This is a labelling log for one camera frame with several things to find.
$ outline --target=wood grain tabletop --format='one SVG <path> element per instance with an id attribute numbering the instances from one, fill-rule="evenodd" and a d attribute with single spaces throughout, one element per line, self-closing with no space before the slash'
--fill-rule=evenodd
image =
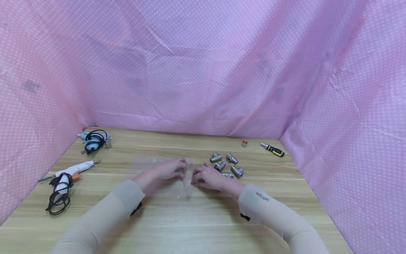
<path id="1" fill-rule="evenodd" d="M 315 227 L 332 254 L 352 253 L 278 140 L 247 138 L 248 145 L 243 148 L 243 139 L 236 137 L 104 130 L 112 136 L 112 149 L 102 148 L 89 156 L 83 155 L 80 152 L 84 145 L 77 139 L 48 173 L 93 158 L 102 160 L 75 182 L 69 209 L 56 217 L 47 214 L 45 208 L 52 187 L 48 182 L 39 183 L 0 227 L 1 254 L 48 253 L 75 220 L 117 184 L 140 168 L 150 166 L 151 159 L 186 157 L 192 170 L 208 162 L 213 152 L 223 156 L 231 152 L 244 169 L 240 181 L 263 188 L 302 215 Z M 280 148 L 286 155 L 279 158 L 261 147 L 260 142 Z M 114 228 L 97 253 L 284 254 L 289 253 L 289 248 L 272 230 L 241 218 L 238 203 L 228 195 L 196 187 L 185 194 L 184 182 L 173 180 L 149 193 L 143 207 L 129 221 Z"/>

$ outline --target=pink polka dot fabric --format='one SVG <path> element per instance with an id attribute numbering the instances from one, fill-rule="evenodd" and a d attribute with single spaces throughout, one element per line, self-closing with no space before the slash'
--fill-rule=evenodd
<path id="1" fill-rule="evenodd" d="M 0 223 L 88 126 L 268 137 L 355 253 L 401 253 L 405 13 L 404 1 L 1 1 Z"/>

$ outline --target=arm sleeve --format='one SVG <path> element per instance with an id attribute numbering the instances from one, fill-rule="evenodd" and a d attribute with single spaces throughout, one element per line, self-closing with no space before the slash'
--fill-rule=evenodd
<path id="1" fill-rule="evenodd" d="M 289 207 L 262 189 L 247 185 L 238 198 L 241 216 L 271 228 L 289 245 L 292 254 L 328 254 L 316 230 Z"/>
<path id="2" fill-rule="evenodd" d="M 144 196 L 131 180 L 119 184 L 65 232 L 51 254 L 93 254 L 103 237 L 129 218 Z"/>

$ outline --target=black power cord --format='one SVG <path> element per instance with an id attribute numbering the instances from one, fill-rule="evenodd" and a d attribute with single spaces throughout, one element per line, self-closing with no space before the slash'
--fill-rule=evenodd
<path id="1" fill-rule="evenodd" d="M 66 176 L 68 178 L 68 182 L 59 182 L 62 176 Z M 50 195 L 50 200 L 48 203 L 48 207 L 45 209 L 50 215 L 60 215 L 63 213 L 69 206 L 71 202 L 71 198 L 69 197 L 69 190 L 73 186 L 72 176 L 67 173 L 60 174 L 59 177 L 56 177 L 51 180 L 49 183 L 50 185 L 54 186 L 54 192 Z M 59 184 L 65 184 L 66 186 L 59 191 L 55 191 L 55 188 Z M 60 191 L 66 190 L 65 194 L 60 194 Z M 59 210 L 54 211 L 55 207 L 62 206 Z"/>
<path id="2" fill-rule="evenodd" d="M 104 132 L 105 136 L 98 133 L 99 131 Z M 99 150 L 106 143 L 106 141 L 104 139 L 107 138 L 107 135 L 108 135 L 107 132 L 105 132 L 104 130 L 93 130 L 93 131 L 89 132 L 89 134 L 86 135 L 86 137 L 84 139 L 85 139 L 85 141 L 89 141 L 89 140 L 92 140 L 92 141 L 89 141 L 86 143 L 86 145 L 84 146 L 84 151 L 87 154 L 91 154 L 92 152 Z M 98 144 L 99 146 L 96 149 L 93 147 L 89 148 L 89 146 L 92 144 Z"/>

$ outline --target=person's left hand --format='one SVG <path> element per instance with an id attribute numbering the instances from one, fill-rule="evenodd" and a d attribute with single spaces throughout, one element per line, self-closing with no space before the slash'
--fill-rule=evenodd
<path id="1" fill-rule="evenodd" d="M 188 169 L 185 158 L 174 158 L 151 169 L 145 169 L 132 180 L 142 191 L 156 180 L 167 180 L 176 176 L 183 178 Z"/>
<path id="2" fill-rule="evenodd" d="M 175 176 L 183 178 L 188 170 L 188 164 L 185 158 L 173 158 L 150 170 L 154 172 L 156 180 L 171 179 Z"/>

